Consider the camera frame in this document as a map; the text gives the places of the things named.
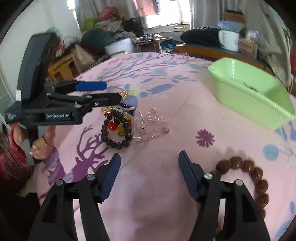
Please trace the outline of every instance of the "dark bead bracelet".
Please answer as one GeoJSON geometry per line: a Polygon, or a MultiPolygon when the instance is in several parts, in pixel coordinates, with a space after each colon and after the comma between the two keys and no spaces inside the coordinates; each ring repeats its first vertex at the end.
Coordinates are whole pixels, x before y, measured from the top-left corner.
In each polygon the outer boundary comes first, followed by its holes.
{"type": "MultiPolygon", "coordinates": [[[[129,105],[129,104],[125,104],[125,103],[120,103],[120,106],[121,106],[122,108],[124,108],[124,109],[129,109],[129,108],[132,107],[131,105],[129,105]]],[[[130,116],[133,116],[134,113],[135,113],[134,110],[129,110],[129,111],[128,111],[128,114],[129,114],[130,116]]]]}
{"type": "Polygon", "coordinates": [[[107,119],[104,121],[104,125],[102,125],[102,140],[107,145],[109,145],[111,148],[117,148],[118,150],[122,149],[122,147],[128,147],[129,142],[133,136],[131,135],[131,126],[128,122],[128,120],[123,116],[123,114],[118,110],[112,110],[111,113],[107,116],[107,119]],[[108,138],[108,124],[113,119],[114,122],[117,122],[118,124],[122,123],[122,126],[125,129],[125,140],[123,140],[121,143],[116,143],[115,141],[112,141],[110,138],[108,138]]]}

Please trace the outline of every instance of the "bed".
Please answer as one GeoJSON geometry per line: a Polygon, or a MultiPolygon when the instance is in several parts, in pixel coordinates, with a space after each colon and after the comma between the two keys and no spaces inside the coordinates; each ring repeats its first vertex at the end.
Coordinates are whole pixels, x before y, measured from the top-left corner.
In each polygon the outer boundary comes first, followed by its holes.
{"type": "MultiPolygon", "coordinates": [[[[101,108],[87,114],[81,125],[57,126],[54,150],[34,169],[40,203],[56,180],[79,181],[118,152],[121,169],[110,197],[99,204],[110,240],[187,241],[198,206],[179,170],[179,152],[185,150],[205,172],[222,159],[240,156],[254,160],[268,180],[265,223],[271,240],[277,241],[296,214],[296,122],[265,130],[221,105],[211,92],[207,71],[211,63],[174,54],[122,54],[78,76],[78,80],[106,81],[107,92],[127,90],[125,103],[142,113],[157,108],[169,133],[112,149],[101,139],[105,120],[101,108]]],[[[251,178],[241,170],[230,170],[221,179],[241,179],[255,193],[251,178]]],[[[78,239],[84,241],[77,200],[74,211],[78,239]]],[[[221,201],[220,223],[223,211],[221,201]]]]}

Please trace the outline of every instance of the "blue gripper pad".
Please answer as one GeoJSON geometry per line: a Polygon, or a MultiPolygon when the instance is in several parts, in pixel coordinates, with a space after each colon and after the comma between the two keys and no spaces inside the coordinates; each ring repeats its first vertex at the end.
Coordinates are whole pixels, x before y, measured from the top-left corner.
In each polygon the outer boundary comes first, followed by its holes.
{"type": "Polygon", "coordinates": [[[107,88],[106,82],[81,82],[75,86],[78,91],[98,91],[107,88]]]}
{"type": "Polygon", "coordinates": [[[179,167],[181,169],[189,194],[196,201],[199,197],[198,180],[194,175],[191,166],[191,161],[185,151],[181,151],[179,154],[179,167]]]}
{"type": "Polygon", "coordinates": [[[118,171],[120,169],[120,165],[121,165],[121,158],[120,158],[120,155],[117,154],[113,159],[109,172],[107,173],[107,175],[105,176],[102,182],[102,191],[100,194],[100,198],[102,202],[105,201],[105,199],[107,199],[111,193],[113,184],[115,182],[118,171]]]}

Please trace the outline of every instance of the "small table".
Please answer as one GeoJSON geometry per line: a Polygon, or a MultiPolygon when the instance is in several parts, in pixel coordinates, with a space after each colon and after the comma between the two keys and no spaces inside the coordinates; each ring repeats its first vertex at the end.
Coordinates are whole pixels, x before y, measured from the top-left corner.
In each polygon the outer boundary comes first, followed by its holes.
{"type": "Polygon", "coordinates": [[[173,38],[172,38],[172,37],[169,37],[169,38],[150,39],[150,40],[144,40],[144,41],[136,42],[136,43],[134,43],[134,45],[137,47],[137,51],[138,51],[138,52],[141,52],[141,47],[140,47],[140,45],[153,44],[155,50],[157,50],[157,51],[159,51],[160,53],[162,53],[160,43],[161,43],[162,41],[165,41],[165,40],[171,40],[171,39],[173,39],[173,38]]]}

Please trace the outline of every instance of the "screw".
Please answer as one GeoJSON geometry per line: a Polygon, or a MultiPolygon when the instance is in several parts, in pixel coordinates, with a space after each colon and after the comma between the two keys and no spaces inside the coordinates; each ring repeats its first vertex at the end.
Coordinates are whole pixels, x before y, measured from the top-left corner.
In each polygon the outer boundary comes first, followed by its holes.
{"type": "Polygon", "coordinates": [[[242,182],[242,180],[236,180],[235,184],[238,186],[242,186],[244,183],[242,182]]]}
{"type": "Polygon", "coordinates": [[[87,175],[86,178],[91,181],[91,180],[95,179],[96,176],[94,174],[89,174],[89,175],[87,175]]]}
{"type": "Polygon", "coordinates": [[[59,179],[56,181],[57,186],[61,186],[63,183],[64,183],[64,181],[62,179],[59,179]]]}
{"type": "Polygon", "coordinates": [[[210,174],[210,173],[205,173],[204,174],[204,177],[205,177],[205,179],[212,179],[213,178],[213,175],[210,174]]]}

